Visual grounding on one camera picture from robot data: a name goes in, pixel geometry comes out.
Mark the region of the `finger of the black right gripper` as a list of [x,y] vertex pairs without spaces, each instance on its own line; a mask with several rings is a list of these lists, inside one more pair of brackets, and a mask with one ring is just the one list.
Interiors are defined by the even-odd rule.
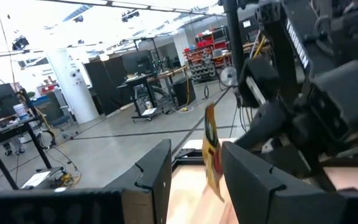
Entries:
[[269,139],[261,149],[261,157],[290,175],[323,189],[334,190],[334,184],[315,157],[305,157],[294,144]]
[[259,152],[269,139],[278,139],[282,146],[291,145],[290,127],[294,111],[281,101],[263,105],[250,129],[234,144],[249,152]]

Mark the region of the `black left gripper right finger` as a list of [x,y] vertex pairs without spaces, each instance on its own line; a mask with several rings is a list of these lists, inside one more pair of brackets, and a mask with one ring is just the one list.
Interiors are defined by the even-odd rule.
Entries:
[[232,142],[222,163],[239,224],[358,224],[358,191],[324,191]]

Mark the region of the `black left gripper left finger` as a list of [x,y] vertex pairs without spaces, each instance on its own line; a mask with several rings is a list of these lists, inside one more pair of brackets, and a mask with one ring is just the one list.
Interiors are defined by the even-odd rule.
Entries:
[[100,189],[0,191],[0,224],[166,224],[172,142]]

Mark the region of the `green mango snack packet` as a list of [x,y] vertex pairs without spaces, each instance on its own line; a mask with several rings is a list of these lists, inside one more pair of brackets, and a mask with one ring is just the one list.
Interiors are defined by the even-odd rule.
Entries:
[[220,180],[223,176],[222,147],[218,138],[214,103],[210,103],[204,111],[204,136],[201,152],[205,164],[207,184],[218,199],[224,202],[220,191]]

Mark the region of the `white floor fan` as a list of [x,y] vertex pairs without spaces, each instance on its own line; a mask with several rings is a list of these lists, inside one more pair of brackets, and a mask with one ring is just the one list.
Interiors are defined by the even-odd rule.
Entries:
[[226,87],[238,86],[237,70],[232,67],[225,67],[219,74],[219,80]]

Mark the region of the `black computer tower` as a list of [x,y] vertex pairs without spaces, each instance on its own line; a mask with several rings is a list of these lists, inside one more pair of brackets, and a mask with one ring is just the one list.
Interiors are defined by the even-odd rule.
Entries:
[[175,81],[173,90],[180,106],[190,104],[196,99],[191,78],[183,77]]

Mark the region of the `red bin shelf rack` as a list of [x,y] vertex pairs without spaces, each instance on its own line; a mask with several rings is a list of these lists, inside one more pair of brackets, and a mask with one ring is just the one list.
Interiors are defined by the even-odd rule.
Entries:
[[231,54],[228,47],[229,34],[225,26],[196,34],[195,45],[183,50],[192,80],[206,82],[217,79],[220,71],[231,65]]

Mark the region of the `white column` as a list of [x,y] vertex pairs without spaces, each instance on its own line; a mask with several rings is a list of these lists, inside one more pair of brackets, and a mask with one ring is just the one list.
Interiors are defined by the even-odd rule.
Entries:
[[99,113],[83,78],[83,64],[67,49],[50,50],[46,57],[77,122],[83,124],[96,119]]

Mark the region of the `black partition panel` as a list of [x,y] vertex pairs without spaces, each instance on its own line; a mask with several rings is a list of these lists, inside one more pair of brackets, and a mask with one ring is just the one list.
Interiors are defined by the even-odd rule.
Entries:
[[106,61],[93,60],[85,64],[85,69],[105,115],[131,103],[129,89],[118,88],[125,82],[127,75],[121,57]]

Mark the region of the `black workbench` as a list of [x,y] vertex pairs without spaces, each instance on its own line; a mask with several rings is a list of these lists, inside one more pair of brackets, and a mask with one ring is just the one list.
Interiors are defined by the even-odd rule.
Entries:
[[131,100],[135,106],[137,116],[132,117],[135,123],[137,119],[152,118],[160,113],[168,114],[178,108],[178,102],[173,89],[172,77],[183,72],[187,75],[187,66],[176,70],[170,70],[159,74],[140,74],[128,78],[119,88],[127,88],[131,94]]

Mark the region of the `black ceiling spotlight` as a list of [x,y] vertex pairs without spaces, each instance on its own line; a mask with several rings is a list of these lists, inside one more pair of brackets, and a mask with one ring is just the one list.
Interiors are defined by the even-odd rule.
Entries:
[[12,41],[12,50],[23,50],[29,45],[29,41],[23,35]]

